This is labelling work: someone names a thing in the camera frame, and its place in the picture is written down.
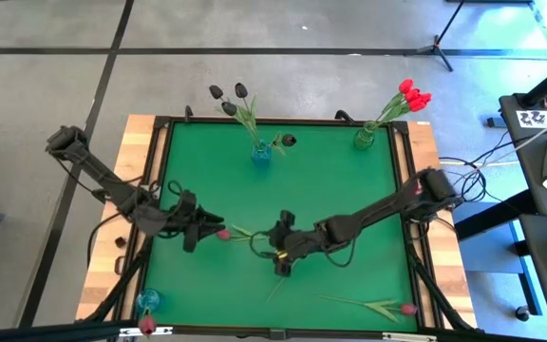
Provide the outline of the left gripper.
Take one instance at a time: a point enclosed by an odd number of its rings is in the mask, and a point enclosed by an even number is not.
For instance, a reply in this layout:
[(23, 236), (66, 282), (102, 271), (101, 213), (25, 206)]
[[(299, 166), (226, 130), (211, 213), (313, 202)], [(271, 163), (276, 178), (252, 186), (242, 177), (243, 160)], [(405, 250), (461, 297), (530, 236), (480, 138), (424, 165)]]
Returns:
[[(223, 217), (208, 212), (202, 206), (198, 207), (198, 217), (200, 220), (210, 223), (224, 221)], [(176, 238), (183, 235), (182, 249), (185, 252), (194, 252), (198, 240), (215, 235), (225, 229), (223, 224), (204, 224), (198, 227), (196, 196), (188, 190), (179, 192), (177, 203), (170, 208), (168, 237)]]

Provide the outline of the blue glass vase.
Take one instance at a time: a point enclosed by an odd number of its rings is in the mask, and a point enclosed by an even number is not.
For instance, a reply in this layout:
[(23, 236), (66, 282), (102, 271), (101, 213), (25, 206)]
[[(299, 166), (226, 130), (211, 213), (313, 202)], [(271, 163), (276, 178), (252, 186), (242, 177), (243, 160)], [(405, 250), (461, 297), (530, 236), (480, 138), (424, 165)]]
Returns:
[(161, 304), (161, 294), (154, 289), (144, 289), (136, 297), (136, 312), (148, 314), (156, 312)]
[(266, 168), (272, 159), (272, 148), (263, 140), (254, 143), (251, 150), (251, 160), (255, 167)]

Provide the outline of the black tripod stand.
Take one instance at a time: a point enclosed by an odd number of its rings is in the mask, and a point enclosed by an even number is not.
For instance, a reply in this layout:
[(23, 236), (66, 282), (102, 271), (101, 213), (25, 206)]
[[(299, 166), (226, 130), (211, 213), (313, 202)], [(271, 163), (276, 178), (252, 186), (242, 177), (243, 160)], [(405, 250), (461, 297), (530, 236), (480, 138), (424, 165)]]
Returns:
[(445, 24), (442, 32), (440, 34), (434, 36), (433, 43), (429, 46), (426, 46), (426, 47), (417, 48), (413, 52), (414, 55), (435, 55), (435, 56), (438, 56), (442, 59), (444, 66), (446, 67), (446, 69), (449, 72), (454, 71), (453, 66), (451, 66), (451, 64), (449, 63), (449, 61), (448, 61), (448, 59), (445, 55), (445, 53), (441, 49), (441, 41), (444, 38), (444, 36), (447, 34), (447, 32), (448, 32), (449, 28), (451, 27), (451, 25), (453, 24), (453, 22), (455, 21), (457, 15), (459, 14), (460, 10), (462, 9), (462, 7), (464, 5), (464, 2), (465, 2), (465, 0), (459, 0), (459, 5), (456, 7), (453, 14), (451, 15), (451, 17), (449, 18), (449, 20)]

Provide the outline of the green glass vase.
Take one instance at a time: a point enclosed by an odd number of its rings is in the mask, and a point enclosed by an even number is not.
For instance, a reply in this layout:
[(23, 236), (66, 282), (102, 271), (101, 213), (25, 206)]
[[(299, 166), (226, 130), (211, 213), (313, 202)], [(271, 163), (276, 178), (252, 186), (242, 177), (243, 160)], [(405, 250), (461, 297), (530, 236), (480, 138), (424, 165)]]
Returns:
[(358, 150), (369, 149), (375, 139), (375, 133), (379, 124), (374, 121), (365, 122), (363, 127), (360, 128), (353, 138), (353, 145)]

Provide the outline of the black desk crossbar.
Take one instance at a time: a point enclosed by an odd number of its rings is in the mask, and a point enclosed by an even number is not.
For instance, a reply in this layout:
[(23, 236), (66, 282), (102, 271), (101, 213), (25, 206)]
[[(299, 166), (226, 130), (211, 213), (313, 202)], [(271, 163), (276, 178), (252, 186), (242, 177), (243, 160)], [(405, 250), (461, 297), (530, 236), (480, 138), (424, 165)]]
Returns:
[(522, 214), (538, 213), (536, 203), (529, 190), (524, 190), (514, 196), (475, 213), (454, 225), (459, 241), (485, 233)]

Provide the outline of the silver corner bracket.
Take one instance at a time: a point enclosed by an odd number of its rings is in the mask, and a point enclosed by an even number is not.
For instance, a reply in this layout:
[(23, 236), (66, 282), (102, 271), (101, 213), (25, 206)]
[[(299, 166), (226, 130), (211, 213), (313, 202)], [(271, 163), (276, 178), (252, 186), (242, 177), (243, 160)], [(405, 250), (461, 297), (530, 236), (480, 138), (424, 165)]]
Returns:
[(392, 342), (438, 342), (438, 338), (433, 335), (399, 332), (383, 332), (382, 340)]
[[(174, 331), (174, 328), (171, 326), (157, 327), (151, 333), (148, 333), (147, 336), (157, 336), (157, 335), (170, 335)], [(143, 331), (140, 328), (125, 328), (120, 329), (119, 337), (139, 337), (144, 336)]]

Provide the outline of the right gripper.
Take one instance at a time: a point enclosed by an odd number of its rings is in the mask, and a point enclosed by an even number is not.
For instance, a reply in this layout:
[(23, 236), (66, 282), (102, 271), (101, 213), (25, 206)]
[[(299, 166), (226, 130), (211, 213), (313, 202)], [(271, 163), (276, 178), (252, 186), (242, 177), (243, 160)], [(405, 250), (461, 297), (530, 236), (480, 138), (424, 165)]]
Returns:
[(292, 265), (311, 253), (310, 234), (293, 230), (295, 215), (281, 211), (279, 220), (268, 232), (269, 244), (275, 248), (273, 254), (274, 273), (290, 276)]

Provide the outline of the black rail bar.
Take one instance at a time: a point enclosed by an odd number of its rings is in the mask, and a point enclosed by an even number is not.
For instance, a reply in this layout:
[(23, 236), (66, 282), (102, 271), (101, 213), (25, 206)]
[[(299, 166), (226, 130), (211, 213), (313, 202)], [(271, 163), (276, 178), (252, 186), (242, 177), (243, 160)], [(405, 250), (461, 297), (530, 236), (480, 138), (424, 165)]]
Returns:
[(136, 328), (136, 320), (94, 322), (0, 330), (0, 342), (92, 342)]

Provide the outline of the white printed label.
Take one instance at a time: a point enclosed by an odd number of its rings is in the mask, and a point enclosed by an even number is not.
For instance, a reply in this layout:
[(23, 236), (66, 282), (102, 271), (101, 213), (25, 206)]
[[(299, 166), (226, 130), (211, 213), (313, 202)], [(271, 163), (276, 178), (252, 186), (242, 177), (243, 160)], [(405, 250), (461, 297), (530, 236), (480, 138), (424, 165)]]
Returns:
[(517, 110), (516, 116), (522, 128), (543, 129), (547, 127), (547, 110)]

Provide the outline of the black support strut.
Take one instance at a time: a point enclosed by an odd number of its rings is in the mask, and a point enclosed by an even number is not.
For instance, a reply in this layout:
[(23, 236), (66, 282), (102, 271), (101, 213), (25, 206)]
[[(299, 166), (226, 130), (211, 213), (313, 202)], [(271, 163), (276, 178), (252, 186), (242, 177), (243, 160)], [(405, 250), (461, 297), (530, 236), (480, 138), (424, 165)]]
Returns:
[(465, 322), (459, 313), (451, 306), (450, 302), (444, 296), (442, 290), (438, 287), (436, 281), (432, 275), (427, 271), (426, 267), (423, 265), (421, 259), (418, 257), (417, 252), (413, 245), (407, 247), (407, 254), (409, 262), (417, 272), (417, 274), (422, 279), (425, 287), (428, 289), (430, 296), (438, 304), (439, 309), (442, 311), (443, 315), (449, 321), (451, 327), (454, 330), (462, 331), (473, 331), (474, 328), (471, 327), (467, 322)]
[(130, 262), (127, 269), (122, 273), (120, 279), (115, 284), (111, 292), (107, 297), (99, 304), (96, 310), (85, 318), (85, 321), (102, 322), (106, 318), (107, 314), (119, 301), (119, 298), (125, 293), (126, 288), (130, 280), (134, 277), (135, 273), (146, 264), (153, 239), (147, 237), (142, 243), (142, 246), (136, 257)]

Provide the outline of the black desk with label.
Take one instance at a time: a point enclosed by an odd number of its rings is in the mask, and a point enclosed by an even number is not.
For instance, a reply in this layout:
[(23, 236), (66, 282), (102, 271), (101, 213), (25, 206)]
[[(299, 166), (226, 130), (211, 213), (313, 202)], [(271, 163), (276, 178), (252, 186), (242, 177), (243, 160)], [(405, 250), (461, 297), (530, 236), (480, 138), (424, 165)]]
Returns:
[[(524, 109), (519, 105), (515, 96), (500, 97), (500, 109), (515, 146), (526, 142), (530, 136), (536, 135), (547, 127), (547, 108), (538, 109), (538, 112), (544, 117), (544, 123), (533, 123), (532, 126), (528, 126), (525, 122), (532, 121), (533, 114), (527, 110), (527, 117), (523, 120), (520, 112), (524, 112)], [(547, 131), (518, 150), (517, 155), (529, 189), (527, 199), (533, 203), (533, 210), (528, 210), (528, 213), (547, 216), (547, 189), (542, 185), (544, 182), (542, 166), (546, 147)]]

